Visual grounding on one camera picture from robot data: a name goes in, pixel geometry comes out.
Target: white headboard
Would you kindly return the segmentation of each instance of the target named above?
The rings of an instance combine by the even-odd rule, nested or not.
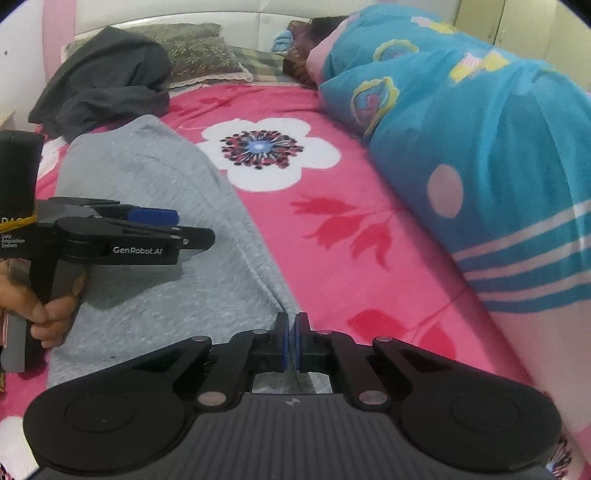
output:
[[[212,22],[228,44],[270,51],[291,20],[348,15],[376,0],[77,0],[76,38],[114,25]]]

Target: dark hair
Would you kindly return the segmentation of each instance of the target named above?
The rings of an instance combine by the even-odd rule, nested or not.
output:
[[[343,20],[347,20],[348,15],[342,17],[317,17],[310,20],[309,36],[315,45],[318,45],[340,25]]]

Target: human hand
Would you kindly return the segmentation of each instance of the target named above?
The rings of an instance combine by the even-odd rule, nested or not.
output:
[[[316,83],[314,80],[312,80],[310,74],[308,73],[308,69],[306,68],[305,60],[297,60],[295,62],[294,77],[302,85],[310,88],[316,88]]]
[[[43,348],[61,345],[74,323],[78,297],[84,288],[86,273],[78,277],[70,293],[43,305],[27,286],[8,275],[8,261],[0,264],[0,309],[18,313],[29,320],[31,336],[41,341]]]

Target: white flower pattern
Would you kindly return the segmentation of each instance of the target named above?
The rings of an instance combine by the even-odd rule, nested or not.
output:
[[[0,421],[0,447],[0,465],[14,480],[29,478],[39,468],[22,431],[21,417]]]
[[[260,122],[230,120],[206,128],[197,146],[228,180],[247,192],[275,192],[300,181],[302,168],[326,169],[340,160],[327,141],[307,137],[310,125],[297,118]]]

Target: gray cloth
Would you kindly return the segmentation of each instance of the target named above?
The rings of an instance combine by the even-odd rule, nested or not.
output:
[[[68,142],[107,122],[168,112],[171,64],[143,35],[106,27],[76,50],[47,83],[29,114]]]
[[[290,319],[296,301],[233,187],[197,147],[156,117],[79,137],[60,170],[57,195],[175,209],[181,224],[212,228],[215,245],[183,251],[175,266],[95,266],[66,343],[49,361],[49,385],[194,335],[234,333]],[[326,390],[315,379],[316,391]],[[307,375],[265,374],[258,391],[310,391]]]

